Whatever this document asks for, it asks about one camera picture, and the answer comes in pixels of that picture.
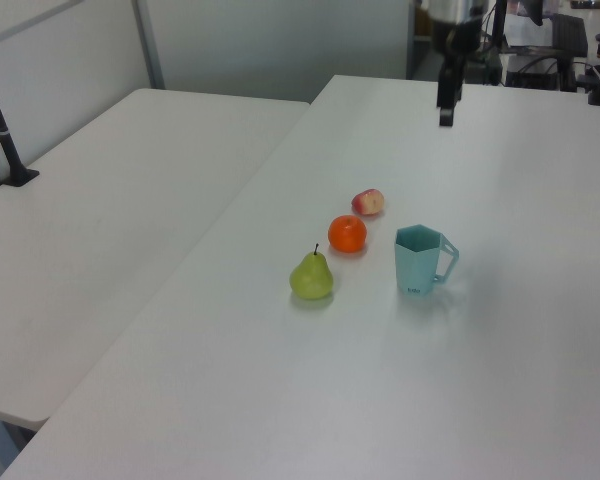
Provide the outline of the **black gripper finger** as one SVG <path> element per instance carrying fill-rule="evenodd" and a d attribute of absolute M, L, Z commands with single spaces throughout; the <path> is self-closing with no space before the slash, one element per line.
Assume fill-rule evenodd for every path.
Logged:
<path fill-rule="evenodd" d="M 462 98 L 462 88 L 465 80 L 466 57 L 458 56 L 454 60 L 453 83 L 454 83 L 454 102 L 457 103 Z"/>
<path fill-rule="evenodd" d="M 454 121 L 454 70 L 453 63 L 443 61 L 438 77 L 437 107 L 439 109 L 439 125 L 452 127 Z"/>

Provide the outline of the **grey robot gripper body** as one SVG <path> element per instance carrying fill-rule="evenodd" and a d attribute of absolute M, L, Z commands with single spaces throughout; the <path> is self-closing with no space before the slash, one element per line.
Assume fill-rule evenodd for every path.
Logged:
<path fill-rule="evenodd" d="M 432 45 L 448 57 L 464 57 L 480 46 L 483 2 L 481 0 L 430 0 Z"/>

